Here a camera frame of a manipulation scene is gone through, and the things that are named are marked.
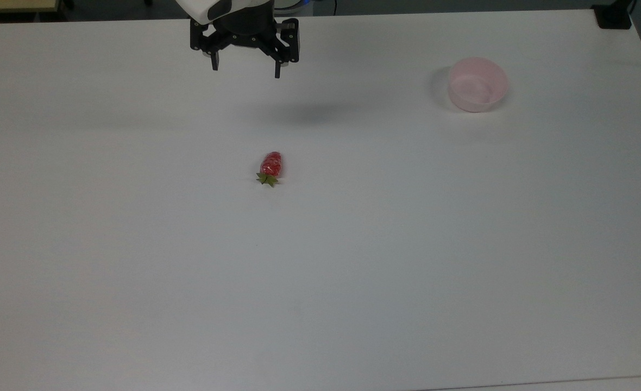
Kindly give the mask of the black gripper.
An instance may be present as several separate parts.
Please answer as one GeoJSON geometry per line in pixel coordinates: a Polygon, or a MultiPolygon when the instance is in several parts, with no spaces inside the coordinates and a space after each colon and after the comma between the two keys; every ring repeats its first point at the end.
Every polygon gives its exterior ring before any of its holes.
{"type": "Polygon", "coordinates": [[[275,23],[273,1],[215,1],[207,10],[207,20],[214,25],[190,19],[190,47],[211,60],[219,69],[219,52],[229,45],[255,47],[275,61],[275,78],[285,64],[300,60],[300,21],[296,18],[275,23]]]}

